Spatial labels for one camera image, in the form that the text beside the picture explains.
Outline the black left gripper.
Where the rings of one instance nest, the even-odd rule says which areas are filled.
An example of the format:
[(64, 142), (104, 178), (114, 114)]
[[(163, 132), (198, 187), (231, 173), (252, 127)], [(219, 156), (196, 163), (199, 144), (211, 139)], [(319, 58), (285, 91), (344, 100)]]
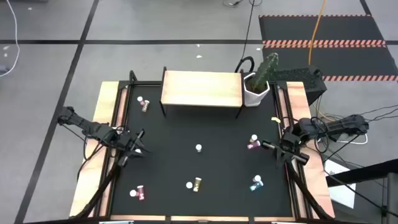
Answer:
[(124, 167), (128, 159), (133, 157), (147, 157), (149, 153), (144, 152), (145, 146), (141, 138), (145, 135), (144, 129), (141, 129), (136, 135), (129, 132), (122, 132), (116, 137), (116, 149), (121, 151), (118, 160), (118, 166)]

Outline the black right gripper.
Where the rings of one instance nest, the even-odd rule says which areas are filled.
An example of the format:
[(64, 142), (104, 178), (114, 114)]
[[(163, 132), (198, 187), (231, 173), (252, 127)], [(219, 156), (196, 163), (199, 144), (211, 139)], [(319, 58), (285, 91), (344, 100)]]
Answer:
[(306, 165), (310, 156), (300, 152), (301, 140), (292, 133), (284, 133), (278, 144), (262, 140), (264, 149), (272, 149), (275, 155), (275, 167), (281, 164), (290, 164), (294, 159), (301, 165)]

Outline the black table mat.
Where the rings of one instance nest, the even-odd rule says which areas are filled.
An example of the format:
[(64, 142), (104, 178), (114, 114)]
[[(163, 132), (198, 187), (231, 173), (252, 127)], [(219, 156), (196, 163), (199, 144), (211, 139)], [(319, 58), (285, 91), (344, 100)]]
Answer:
[[(137, 97), (149, 100), (146, 112)], [(283, 167), (275, 167), (271, 151), (247, 145), (253, 134), (279, 141), (272, 95), (255, 108), (159, 105), (160, 88), (137, 86), (132, 91), (127, 126), (144, 129), (143, 143), (149, 155), (131, 159), (114, 188), (114, 215), (176, 215), (227, 217), (289, 217), (289, 186)], [(202, 145), (201, 152), (195, 146)], [(264, 185), (250, 191), (253, 177)], [(186, 188), (201, 178), (198, 192)], [(144, 200), (131, 190), (144, 186)]]

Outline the white plant pot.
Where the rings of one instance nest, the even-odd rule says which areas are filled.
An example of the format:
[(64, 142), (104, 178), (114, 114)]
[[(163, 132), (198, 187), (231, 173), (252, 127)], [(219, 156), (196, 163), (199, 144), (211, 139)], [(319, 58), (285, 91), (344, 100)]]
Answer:
[(266, 89), (262, 93), (254, 93), (249, 91), (247, 84), (248, 80), (255, 76), (255, 72), (246, 75), (243, 79), (244, 82), (244, 105), (246, 107), (255, 107), (261, 104), (262, 99), (267, 95), (270, 90), (269, 82), (266, 81)]

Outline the black speckled box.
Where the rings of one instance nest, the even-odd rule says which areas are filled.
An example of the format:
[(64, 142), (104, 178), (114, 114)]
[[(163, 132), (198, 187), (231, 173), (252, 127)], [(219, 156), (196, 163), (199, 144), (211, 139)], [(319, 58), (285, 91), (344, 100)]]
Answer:
[(271, 76), (272, 82), (302, 82), (308, 105), (312, 105), (327, 90), (319, 68), (310, 65), (290, 70), (279, 70)]

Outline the green cactus plant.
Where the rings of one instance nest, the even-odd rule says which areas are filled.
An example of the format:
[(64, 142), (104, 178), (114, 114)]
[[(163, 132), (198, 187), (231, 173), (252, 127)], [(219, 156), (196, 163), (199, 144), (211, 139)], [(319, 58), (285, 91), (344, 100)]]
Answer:
[(266, 90), (268, 79), (275, 73), (279, 63), (278, 53), (269, 54), (257, 69), (255, 75), (248, 82), (248, 90), (260, 94)]

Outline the black hazard-striped floor mat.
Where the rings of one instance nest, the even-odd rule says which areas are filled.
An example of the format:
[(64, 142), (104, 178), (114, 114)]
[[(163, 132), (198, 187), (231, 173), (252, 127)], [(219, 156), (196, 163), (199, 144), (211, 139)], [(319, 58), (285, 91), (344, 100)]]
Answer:
[(262, 53), (280, 70), (313, 65), (325, 81), (398, 81), (398, 66), (375, 20), (365, 15), (259, 16)]

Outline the black aluminium table frame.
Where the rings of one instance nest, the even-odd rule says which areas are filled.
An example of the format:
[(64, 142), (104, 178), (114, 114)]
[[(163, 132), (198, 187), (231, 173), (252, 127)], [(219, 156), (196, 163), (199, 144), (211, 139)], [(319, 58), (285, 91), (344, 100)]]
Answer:
[[(287, 100), (282, 100), (282, 112), (287, 113), (288, 109), (299, 114), (303, 111), (303, 107), (307, 105), (307, 97), (302, 82), (278, 82), (278, 96), (290, 97), (292, 106), (289, 106)], [(127, 88), (132, 86), (160, 86), (160, 81), (117, 81), (103, 82), (101, 84), (99, 97), (96, 105), (95, 117), (97, 121), (110, 121), (113, 118), (122, 119), (126, 115), (123, 110), (127, 108), (128, 96), (132, 92)], [(135, 220), (135, 221), (168, 221), (173, 222), (306, 222), (319, 221), (325, 215), (330, 218), (335, 217), (333, 206), (331, 204), (330, 194), (327, 191), (326, 180), (321, 176), (323, 174), (321, 168), (321, 157), (311, 150), (310, 146), (302, 148), (302, 152), (310, 154), (312, 158), (309, 160), (308, 167), (297, 166), (301, 171), (302, 183), (306, 184), (312, 190), (315, 188), (316, 181), (322, 183), (321, 192), (314, 191), (313, 201), (317, 208), (310, 204), (310, 199), (305, 195), (304, 191), (294, 184), (294, 190), (297, 193), (298, 209), (293, 213), (292, 217), (216, 217), (216, 216), (167, 216), (167, 215), (114, 215), (111, 217), (113, 221), (119, 220)], [(78, 179), (75, 189), (75, 195), (70, 209), (70, 216), (74, 216), (83, 210), (83, 207), (89, 202), (89, 197), (100, 186), (94, 183), (95, 180), (102, 181), (102, 174), (107, 174), (110, 169), (107, 168), (107, 150), (101, 149), (96, 158), (85, 167)]]

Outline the wooden shelf black frame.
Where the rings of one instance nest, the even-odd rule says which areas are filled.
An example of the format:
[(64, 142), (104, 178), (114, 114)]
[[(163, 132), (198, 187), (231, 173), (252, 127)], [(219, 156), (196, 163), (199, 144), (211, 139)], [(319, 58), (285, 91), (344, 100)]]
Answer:
[(238, 117), (244, 108), (242, 73), (178, 71), (163, 68), (160, 108), (164, 116), (167, 107), (212, 106), (237, 108)]

